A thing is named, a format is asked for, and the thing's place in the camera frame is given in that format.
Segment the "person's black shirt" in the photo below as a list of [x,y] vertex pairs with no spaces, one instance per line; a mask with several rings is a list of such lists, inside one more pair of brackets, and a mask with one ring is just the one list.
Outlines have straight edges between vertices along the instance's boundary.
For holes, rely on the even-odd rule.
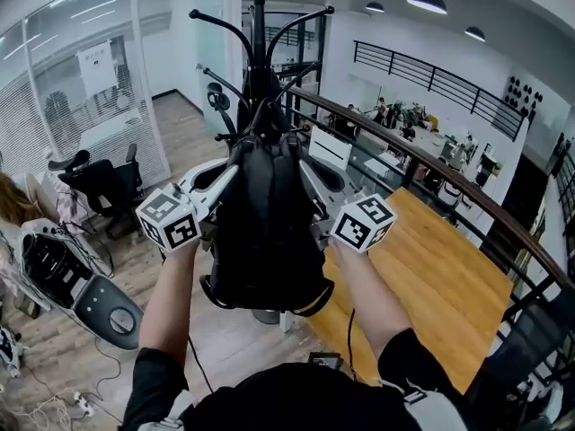
[[413,330],[395,335],[369,386],[322,365],[285,363],[199,402],[171,356],[144,348],[120,431],[479,431],[471,407]]

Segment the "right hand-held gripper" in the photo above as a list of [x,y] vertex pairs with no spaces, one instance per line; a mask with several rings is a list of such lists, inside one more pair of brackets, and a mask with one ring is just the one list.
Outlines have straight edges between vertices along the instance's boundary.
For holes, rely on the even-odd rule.
[[[299,174],[307,196],[323,216],[334,216],[333,201],[343,201],[358,191],[349,175],[322,159],[299,160]],[[317,240],[330,237],[364,253],[380,243],[396,221],[396,213],[379,194],[344,203],[335,217],[316,222]]]

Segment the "black coat rack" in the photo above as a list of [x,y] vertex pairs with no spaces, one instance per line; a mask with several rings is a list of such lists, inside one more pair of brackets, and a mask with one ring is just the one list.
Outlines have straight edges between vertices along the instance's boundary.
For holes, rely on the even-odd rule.
[[250,39],[247,39],[242,31],[229,22],[203,13],[198,9],[193,9],[189,12],[189,17],[192,20],[203,21],[231,31],[242,42],[244,52],[247,56],[247,67],[243,77],[246,88],[245,92],[239,91],[228,81],[216,75],[208,67],[202,69],[202,73],[211,77],[214,80],[213,82],[219,83],[222,87],[227,88],[235,94],[242,106],[238,111],[237,124],[234,125],[236,133],[229,134],[228,131],[226,131],[224,134],[219,133],[215,136],[216,141],[226,142],[229,148],[232,148],[237,141],[249,134],[258,107],[265,98],[270,96],[273,84],[277,82],[277,77],[271,68],[271,60],[274,49],[281,36],[300,23],[322,18],[326,15],[332,15],[335,12],[334,7],[328,5],[319,11],[306,13],[284,25],[270,41],[266,41],[265,3],[266,0],[252,0],[252,37]]

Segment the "glass partition with white frame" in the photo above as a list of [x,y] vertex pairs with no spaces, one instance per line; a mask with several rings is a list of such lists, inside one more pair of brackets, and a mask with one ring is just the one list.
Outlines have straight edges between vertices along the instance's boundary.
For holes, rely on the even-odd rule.
[[[120,165],[135,143],[145,185],[167,179],[144,53],[163,17],[142,0],[0,0],[0,170],[44,172],[82,149]],[[106,40],[118,85],[88,97],[76,53]]]

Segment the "small black chest box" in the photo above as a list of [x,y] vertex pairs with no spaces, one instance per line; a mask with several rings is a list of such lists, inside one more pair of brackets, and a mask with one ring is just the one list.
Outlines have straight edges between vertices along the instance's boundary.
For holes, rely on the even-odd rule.
[[338,353],[310,352],[307,363],[312,365],[326,366],[333,370],[340,371],[343,364],[343,359]]

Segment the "black balcony railing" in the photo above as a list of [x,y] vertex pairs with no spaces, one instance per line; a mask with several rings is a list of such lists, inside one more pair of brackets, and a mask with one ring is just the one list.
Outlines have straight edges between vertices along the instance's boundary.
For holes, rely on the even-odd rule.
[[511,107],[507,101],[459,75],[423,60],[365,41],[355,40],[354,43],[355,63],[373,67],[435,92],[489,122],[511,140],[517,138],[526,115]]

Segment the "white power strip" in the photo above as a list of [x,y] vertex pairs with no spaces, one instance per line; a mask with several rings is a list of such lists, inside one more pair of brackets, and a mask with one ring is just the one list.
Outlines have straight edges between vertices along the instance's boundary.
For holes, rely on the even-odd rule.
[[92,405],[81,392],[74,391],[73,399],[74,404],[80,408],[85,417],[92,418],[94,416],[95,411]]

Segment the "white spare gripper device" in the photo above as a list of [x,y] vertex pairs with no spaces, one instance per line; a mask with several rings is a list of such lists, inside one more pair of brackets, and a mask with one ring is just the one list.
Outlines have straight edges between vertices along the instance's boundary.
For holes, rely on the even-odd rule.
[[0,325],[0,359],[12,378],[21,375],[22,346],[14,334]]

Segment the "group of black wall ornaments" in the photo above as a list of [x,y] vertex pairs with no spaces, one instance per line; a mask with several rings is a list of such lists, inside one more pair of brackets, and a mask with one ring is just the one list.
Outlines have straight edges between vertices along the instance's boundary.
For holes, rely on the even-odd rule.
[[524,82],[520,77],[512,75],[505,89],[503,100],[523,117],[531,119],[536,109],[544,101],[543,94],[531,83]]

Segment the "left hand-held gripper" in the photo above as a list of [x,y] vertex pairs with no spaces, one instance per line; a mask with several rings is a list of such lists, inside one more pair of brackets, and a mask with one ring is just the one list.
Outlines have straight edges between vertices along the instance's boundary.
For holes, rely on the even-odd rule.
[[207,251],[216,227],[208,222],[212,207],[238,173],[227,158],[213,159],[189,169],[179,185],[155,189],[136,209],[145,236],[171,254],[199,240]]

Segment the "white paper notice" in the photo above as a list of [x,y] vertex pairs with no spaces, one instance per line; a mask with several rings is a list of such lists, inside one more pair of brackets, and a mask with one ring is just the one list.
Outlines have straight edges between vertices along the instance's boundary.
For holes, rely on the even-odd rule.
[[78,51],[76,58],[88,97],[118,85],[109,40]]

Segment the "person's left forearm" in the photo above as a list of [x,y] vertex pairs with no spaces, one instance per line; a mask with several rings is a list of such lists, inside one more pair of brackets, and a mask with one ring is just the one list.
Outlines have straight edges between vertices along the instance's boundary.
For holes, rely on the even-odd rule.
[[156,349],[185,366],[190,331],[194,263],[199,241],[170,253],[145,308],[139,331],[140,348]]

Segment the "black backpack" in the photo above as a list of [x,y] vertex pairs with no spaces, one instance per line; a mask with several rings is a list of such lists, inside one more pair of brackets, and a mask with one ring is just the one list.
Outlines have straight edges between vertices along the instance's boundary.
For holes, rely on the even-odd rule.
[[200,280],[216,306],[310,317],[332,296],[325,257],[310,226],[314,204],[299,174],[299,137],[272,99],[264,100],[226,161],[231,180],[210,223],[212,271]]

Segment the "person's right forearm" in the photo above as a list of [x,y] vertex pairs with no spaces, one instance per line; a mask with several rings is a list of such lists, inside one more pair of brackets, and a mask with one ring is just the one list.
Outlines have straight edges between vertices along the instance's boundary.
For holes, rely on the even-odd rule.
[[366,253],[335,239],[330,239],[330,246],[348,286],[358,325],[379,358],[394,336],[412,328],[411,319]]

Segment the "white wooden chair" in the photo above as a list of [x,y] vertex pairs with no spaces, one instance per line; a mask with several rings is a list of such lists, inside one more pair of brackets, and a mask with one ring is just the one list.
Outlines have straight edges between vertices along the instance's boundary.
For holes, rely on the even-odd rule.
[[351,149],[351,144],[341,141],[316,125],[312,127],[308,153],[314,158],[325,160],[345,172]]

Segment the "wooden handrail with black bars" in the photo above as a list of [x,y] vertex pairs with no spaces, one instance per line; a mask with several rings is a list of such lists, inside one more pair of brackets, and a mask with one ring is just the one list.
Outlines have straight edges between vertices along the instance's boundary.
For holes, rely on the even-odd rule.
[[[358,127],[360,131],[364,132],[364,134],[387,143],[388,146],[400,151],[405,156],[409,157],[410,160],[403,168],[401,168],[398,163],[389,163],[386,159],[377,156],[370,147],[362,145],[359,141],[353,140],[337,131],[336,128],[328,126],[322,123],[322,121],[304,114],[298,107],[293,105],[293,98],[296,98],[298,102],[305,101],[313,104],[317,108],[333,115],[335,119],[352,123],[354,126]],[[353,149],[382,164],[389,171],[400,175],[402,177],[402,186],[404,188],[410,189],[414,186],[419,191],[425,193],[428,198],[433,199],[435,203],[441,205],[444,211],[448,212],[455,220],[457,220],[457,222],[467,227],[474,236],[482,241],[482,246],[486,248],[483,253],[488,259],[490,259],[499,268],[507,267],[509,270],[513,271],[520,280],[526,283],[527,287],[530,289],[527,296],[528,300],[536,297],[542,298],[544,296],[544,290],[549,288],[552,284],[556,284],[562,289],[575,289],[575,284],[569,280],[568,276],[560,269],[555,260],[551,258],[542,246],[535,242],[533,237],[525,228],[523,228],[523,226],[509,216],[501,206],[497,205],[495,201],[486,196],[464,175],[449,168],[447,164],[440,162],[438,158],[432,156],[425,150],[412,145],[410,142],[395,136],[390,131],[378,127],[373,124],[372,121],[364,119],[352,111],[348,111],[335,102],[329,101],[314,93],[307,92],[299,87],[291,86],[287,89],[287,102],[285,109],[289,116],[296,115],[299,118],[314,123],[320,129],[338,137],[345,143],[352,145]],[[415,174],[420,166],[433,171],[442,181],[449,183],[456,189],[459,189],[462,196],[469,198],[469,200],[479,207],[484,214],[488,215],[496,225],[500,225],[509,230],[511,235],[520,242],[520,245],[532,255],[532,258],[535,259],[540,266],[543,267],[546,272],[543,282],[541,284],[535,283],[535,281],[528,277],[526,272],[522,271],[515,261],[508,256],[502,248],[489,239],[486,234],[482,233],[478,227],[474,226],[471,221],[465,219],[463,215],[457,213],[454,207],[449,206],[446,201],[440,199],[435,192],[426,188],[423,183],[416,181]]]

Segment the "wooden table with white legs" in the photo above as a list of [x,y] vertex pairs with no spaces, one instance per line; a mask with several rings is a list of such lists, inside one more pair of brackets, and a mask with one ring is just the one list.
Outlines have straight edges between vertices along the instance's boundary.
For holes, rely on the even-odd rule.
[[420,342],[466,392],[490,352],[511,282],[407,189],[386,202],[397,219],[369,258],[407,310]]

